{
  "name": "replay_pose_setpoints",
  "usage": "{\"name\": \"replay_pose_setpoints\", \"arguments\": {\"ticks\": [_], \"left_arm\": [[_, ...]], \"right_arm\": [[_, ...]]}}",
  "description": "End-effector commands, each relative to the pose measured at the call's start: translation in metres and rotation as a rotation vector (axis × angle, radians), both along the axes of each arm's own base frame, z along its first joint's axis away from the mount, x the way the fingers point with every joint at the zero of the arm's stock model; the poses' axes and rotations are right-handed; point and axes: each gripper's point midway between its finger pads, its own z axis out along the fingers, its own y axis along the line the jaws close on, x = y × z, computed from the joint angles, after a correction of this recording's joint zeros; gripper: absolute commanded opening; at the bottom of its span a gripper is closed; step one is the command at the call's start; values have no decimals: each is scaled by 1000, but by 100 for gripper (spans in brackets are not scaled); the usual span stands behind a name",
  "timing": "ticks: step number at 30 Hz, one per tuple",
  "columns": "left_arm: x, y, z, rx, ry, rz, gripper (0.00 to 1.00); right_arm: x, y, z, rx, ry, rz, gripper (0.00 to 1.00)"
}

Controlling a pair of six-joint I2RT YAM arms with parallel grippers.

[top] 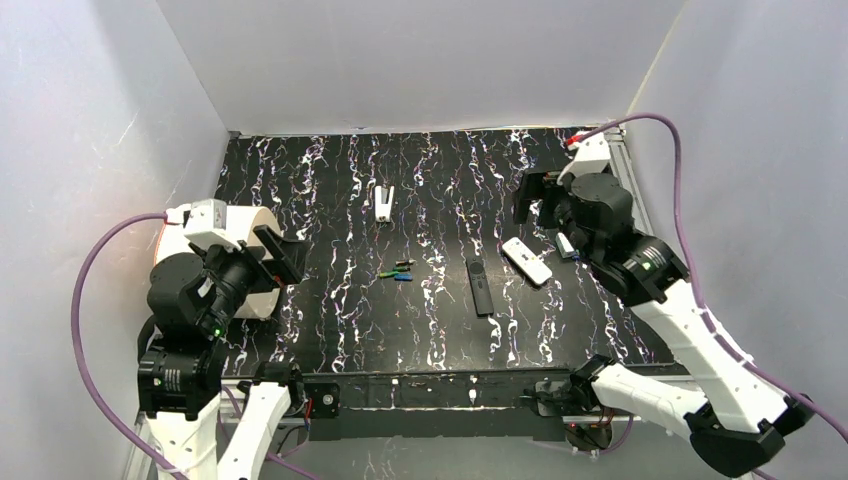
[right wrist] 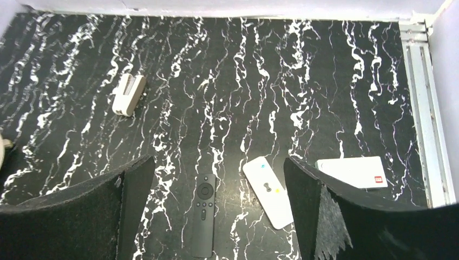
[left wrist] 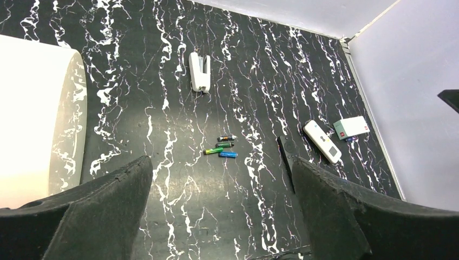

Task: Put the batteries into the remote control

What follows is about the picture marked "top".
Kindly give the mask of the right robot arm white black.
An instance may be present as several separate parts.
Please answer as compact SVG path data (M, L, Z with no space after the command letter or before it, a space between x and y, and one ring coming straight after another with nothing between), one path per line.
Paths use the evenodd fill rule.
M600 285L661 337L696 388L640 375L618 361L591 357L562 382L532 396L566 411L623 410L687 440L713 470L747 474L772 460L788 435L813 417L794 396L747 370L708 311L696 304L687 267L663 240L638 229L633 198L608 173L525 173L513 195L513 219L556 229Z

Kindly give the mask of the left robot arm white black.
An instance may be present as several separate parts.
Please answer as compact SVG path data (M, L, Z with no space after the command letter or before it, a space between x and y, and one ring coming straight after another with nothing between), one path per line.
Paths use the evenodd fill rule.
M225 359L221 341L249 295L298 284L309 246L267 225L253 228L259 243L189 245L151 271L149 322L161 336L139 358L140 409L161 479L256 479L280 420L303 403L302 374L289 363L265 362L248 381L247 402L223 457L217 419Z

